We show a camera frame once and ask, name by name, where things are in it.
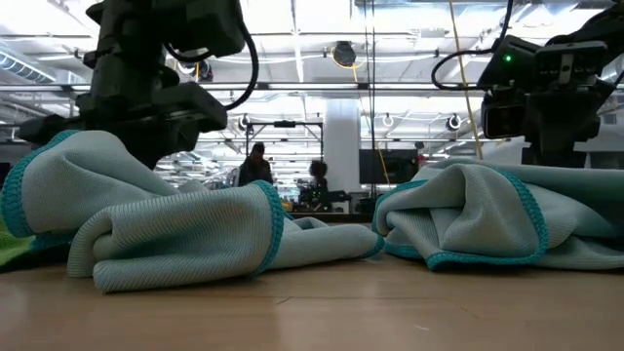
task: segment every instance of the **black cable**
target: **black cable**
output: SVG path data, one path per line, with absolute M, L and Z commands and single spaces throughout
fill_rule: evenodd
M 374 155 L 374 150 L 377 147 L 377 142 L 375 140 L 375 134 L 374 134 L 374 116 L 376 114 L 376 109 L 375 109 L 375 83 L 377 83 L 376 79 L 377 79 L 377 48 L 376 48 L 376 42 L 375 42 L 375 30 L 374 30 L 374 0 L 370 1 L 370 12 L 372 13 L 372 87 L 371 85 L 369 85 L 369 92 L 372 95 L 372 98 L 370 99 L 370 127 L 371 127 L 371 142 L 372 142 L 372 154 Z M 384 175 L 386 176 L 386 179 L 388 177 L 388 174 L 385 172 L 385 165 L 384 165 L 384 161 L 383 161 L 383 155 L 381 154 L 381 148 L 379 147 L 379 150 L 377 150 L 377 152 L 379 153 L 379 162 L 381 163 L 381 168 L 382 171 L 384 171 Z
M 250 79 L 250 84 L 247 86 L 243 94 L 239 96 L 236 101 L 225 105 L 225 109 L 228 111 L 240 106 L 241 104 L 243 104 L 243 102 L 247 101 L 247 99 L 250 98 L 250 96 L 254 92 L 255 85 L 257 83 L 257 76 L 260 72 L 260 62 L 257 57 L 257 49 L 255 48 L 254 39 L 252 38 L 250 32 L 247 30 L 247 26 L 245 25 L 242 16 L 239 18 L 238 27 L 241 30 L 241 33 L 243 33 L 243 38 L 245 39 L 247 47 L 250 50 L 250 55 L 252 56 L 252 78 Z
M 250 79 L 250 83 L 242 95 L 240 95 L 234 102 L 223 106 L 228 111 L 240 106 L 241 104 L 243 104 L 243 102 L 247 101 L 247 99 L 250 98 L 250 96 L 254 92 L 255 85 L 257 84 L 257 76 L 260 72 L 260 62 L 257 56 L 257 49 L 255 48 L 254 39 L 252 38 L 250 32 L 247 30 L 247 26 L 245 25 L 245 21 L 242 15 L 238 18 L 238 28 L 243 34 L 243 38 L 245 39 L 245 43 L 247 44 L 247 47 L 250 50 L 250 55 L 252 57 L 252 78 Z M 171 44 L 166 43 L 164 45 L 165 49 L 167 49 L 167 52 L 169 52 L 171 56 L 173 56 L 180 62 L 195 63 L 203 59 L 207 59 L 212 55 L 210 51 L 207 51 L 201 55 L 192 58 L 185 57 L 177 53 L 171 46 Z
M 367 9 L 367 1 L 368 0 L 364 0 L 363 2 L 363 6 L 364 6 L 364 51 L 366 52 L 367 55 L 367 82 L 369 83 L 369 86 L 367 87 L 367 92 L 369 94 L 369 110 L 370 110 L 370 135 L 371 135 L 371 141 L 370 141 L 370 147 L 371 147 L 371 151 L 372 151 L 372 157 L 374 157 L 374 115 L 372 113 L 372 95 L 371 95 L 371 58 L 369 55 L 369 18 L 367 15 L 368 9 Z M 374 199 L 374 201 L 376 201 L 376 197 L 377 197 L 377 188 L 374 182 L 374 177 L 372 178 L 372 183 L 370 184 L 370 197 L 372 199 Z
M 615 82 L 613 82 L 615 89 L 617 89 L 617 86 L 622 82 L 622 78 L 624 78 L 624 71 L 620 72 L 620 75 L 618 75 L 617 79 L 615 79 Z
M 181 55 L 179 53 L 176 52 L 176 50 L 174 50 L 174 47 L 172 47 L 171 44 L 169 43 L 165 43 L 165 49 L 167 49 L 167 52 L 174 57 L 174 59 L 177 59 L 180 62 L 184 62 L 184 63 L 195 63 L 195 62 L 199 62 L 202 59 L 207 59 L 209 57 L 211 57 L 213 54 L 211 54 L 210 51 L 206 51 L 203 54 L 194 56 L 194 57 L 186 57 L 184 55 Z
M 456 53 L 450 54 L 445 58 L 442 58 L 438 63 L 436 63 L 436 65 L 431 70 L 431 82 L 433 83 L 433 85 L 436 86 L 436 88 L 440 90 L 455 91 L 455 92 L 482 90 L 481 88 L 478 88 L 478 87 L 446 86 L 438 82 L 438 78 L 436 78 L 436 74 L 438 73 L 438 70 L 440 69 L 440 67 L 442 67 L 445 63 L 447 63 L 451 59 L 464 56 L 464 55 L 487 55 L 487 54 L 493 54 L 494 52 L 496 52 L 496 49 L 498 49 L 498 46 L 503 41 L 503 39 L 505 39 L 505 35 L 507 34 L 507 29 L 509 28 L 509 21 L 511 20 L 513 6 L 514 6 L 514 0 L 507 0 L 507 9 L 505 13 L 505 19 L 503 20 L 503 23 L 502 23 L 502 28 L 500 30 L 500 36 L 498 37 L 497 40 L 494 41 L 494 44 L 491 46 L 491 48 L 485 49 L 485 50 L 461 50 Z

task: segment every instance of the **light blue towel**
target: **light blue towel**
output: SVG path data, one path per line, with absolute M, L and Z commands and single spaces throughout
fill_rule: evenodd
M 11 233 L 33 246 L 71 240 L 70 277 L 109 293 L 171 287 L 266 269 L 377 254 L 362 225 L 286 217 L 270 184 L 176 189 L 106 132 L 63 132 L 24 158 L 3 188 Z
M 624 172 L 448 160 L 382 196 L 384 250 L 452 264 L 624 267 Z

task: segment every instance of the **pillar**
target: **pillar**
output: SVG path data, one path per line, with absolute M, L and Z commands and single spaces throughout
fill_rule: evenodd
M 330 191 L 362 191 L 360 186 L 360 108 L 356 99 L 329 99 L 324 154 Z M 342 208 L 348 212 L 347 204 Z

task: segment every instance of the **wooden table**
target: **wooden table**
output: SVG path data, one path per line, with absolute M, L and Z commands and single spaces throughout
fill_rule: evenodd
M 101 295 L 63 267 L 0 276 L 0 350 L 618 350 L 619 273 L 430 273 L 390 256 Z

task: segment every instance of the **man in dark clothes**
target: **man in dark clothes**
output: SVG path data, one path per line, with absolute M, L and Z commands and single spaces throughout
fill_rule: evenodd
M 252 154 L 243 162 L 238 173 L 238 186 L 245 186 L 254 180 L 266 180 L 273 184 L 271 165 L 264 160 L 264 144 L 257 142 Z

